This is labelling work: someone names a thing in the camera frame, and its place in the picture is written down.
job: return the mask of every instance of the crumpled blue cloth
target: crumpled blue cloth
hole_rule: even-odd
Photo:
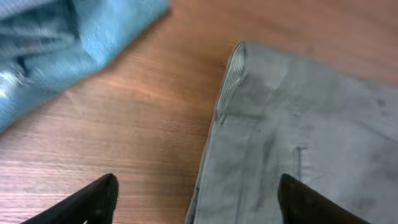
[[[73,10],[59,8],[65,2]],[[0,132],[104,68],[168,7],[168,0],[0,0],[0,52],[8,49],[0,53]],[[29,26],[26,15],[35,18]],[[26,32],[32,26],[41,31]]]

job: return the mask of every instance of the wood grain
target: wood grain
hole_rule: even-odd
[[[183,223],[239,39],[398,81],[397,1],[171,5],[106,70],[0,135],[0,223],[20,223],[108,172],[120,181],[114,223]]]

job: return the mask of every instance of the gray pants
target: gray pants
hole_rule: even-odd
[[[288,173],[371,223],[398,223],[398,89],[241,42],[186,223],[282,223]]]

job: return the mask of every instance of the brown wooden floor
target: brown wooden floor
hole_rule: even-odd
[[[0,223],[20,223],[108,172],[120,180],[114,223],[183,223],[239,39],[398,80],[398,1],[171,3],[109,68],[0,135]]]

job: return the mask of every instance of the clothing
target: clothing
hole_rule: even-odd
[[[398,89],[240,42],[185,223],[282,223],[288,173],[370,223],[398,222]]]
[[[104,68],[168,7],[168,0],[0,0],[0,132]]]

